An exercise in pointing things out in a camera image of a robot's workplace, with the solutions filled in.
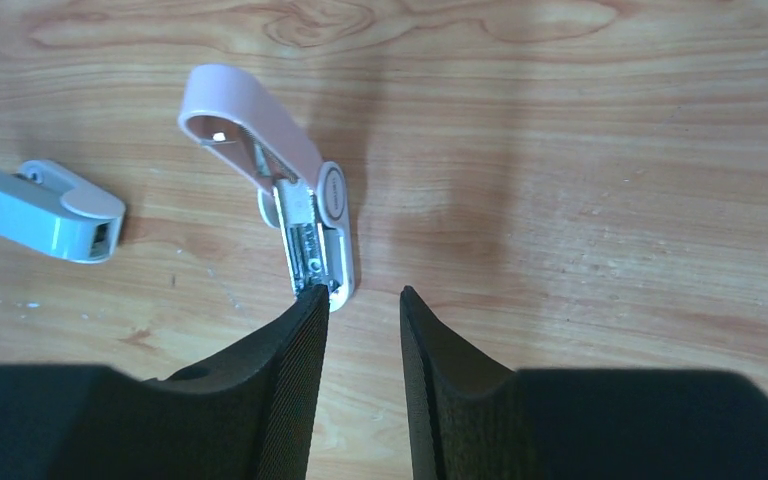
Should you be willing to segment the pink staple remover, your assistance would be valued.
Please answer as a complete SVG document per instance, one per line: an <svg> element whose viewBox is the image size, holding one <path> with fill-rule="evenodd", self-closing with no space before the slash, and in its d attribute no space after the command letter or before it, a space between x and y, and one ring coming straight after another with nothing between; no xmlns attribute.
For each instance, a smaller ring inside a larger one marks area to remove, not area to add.
<svg viewBox="0 0 768 480"><path fill-rule="evenodd" d="M356 289L342 168L321 155L256 77L233 66L194 67L177 122L257 187L261 218L281 233L294 293L324 285L331 311L342 308Z"/></svg>

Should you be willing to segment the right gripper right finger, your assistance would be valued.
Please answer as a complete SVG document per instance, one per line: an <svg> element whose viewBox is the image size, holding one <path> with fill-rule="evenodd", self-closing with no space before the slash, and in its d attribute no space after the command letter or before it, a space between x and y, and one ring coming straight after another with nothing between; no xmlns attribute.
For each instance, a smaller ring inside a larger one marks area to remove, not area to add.
<svg viewBox="0 0 768 480"><path fill-rule="evenodd" d="M698 369L512 370L400 296L417 479L768 479L768 396Z"/></svg>

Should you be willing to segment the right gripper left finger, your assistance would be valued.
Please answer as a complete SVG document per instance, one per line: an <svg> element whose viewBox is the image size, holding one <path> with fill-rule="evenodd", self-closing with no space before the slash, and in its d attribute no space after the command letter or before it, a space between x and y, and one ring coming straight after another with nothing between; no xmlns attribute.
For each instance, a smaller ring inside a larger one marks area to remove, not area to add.
<svg viewBox="0 0 768 480"><path fill-rule="evenodd" d="M315 286L166 379L0 365L0 479L302 479L329 320Z"/></svg>

